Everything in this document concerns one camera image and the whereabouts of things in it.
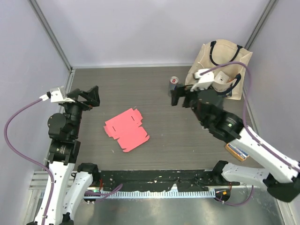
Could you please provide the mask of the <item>pink paper box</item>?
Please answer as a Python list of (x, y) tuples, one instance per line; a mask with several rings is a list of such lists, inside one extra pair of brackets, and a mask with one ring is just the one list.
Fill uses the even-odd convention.
[(104, 130), (118, 142), (123, 152), (130, 152), (150, 138), (142, 127), (142, 119), (138, 109), (130, 108), (106, 121)]

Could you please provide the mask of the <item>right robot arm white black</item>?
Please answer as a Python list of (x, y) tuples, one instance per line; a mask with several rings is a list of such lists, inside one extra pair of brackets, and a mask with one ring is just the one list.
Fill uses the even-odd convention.
[(282, 154), (264, 141), (239, 116), (223, 109), (223, 98), (212, 89), (192, 90), (190, 85), (177, 85), (171, 91), (171, 104), (191, 108), (202, 127), (215, 138), (228, 143), (258, 162), (262, 168), (237, 166), (219, 161), (212, 181), (217, 185), (240, 182), (267, 190), (276, 199), (289, 203), (300, 193), (300, 163)]

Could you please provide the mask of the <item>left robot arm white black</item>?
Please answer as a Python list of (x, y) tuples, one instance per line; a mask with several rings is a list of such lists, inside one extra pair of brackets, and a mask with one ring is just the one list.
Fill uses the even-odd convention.
[(87, 188), (95, 187), (100, 181), (98, 166), (82, 163), (71, 187), (68, 187), (81, 145), (78, 135), (82, 113), (100, 105), (98, 86), (69, 93), (64, 87), (57, 87), (42, 99), (59, 104), (64, 112), (53, 114), (47, 122), (51, 139), (47, 157), (49, 176), (42, 203), (31, 224), (72, 225)]

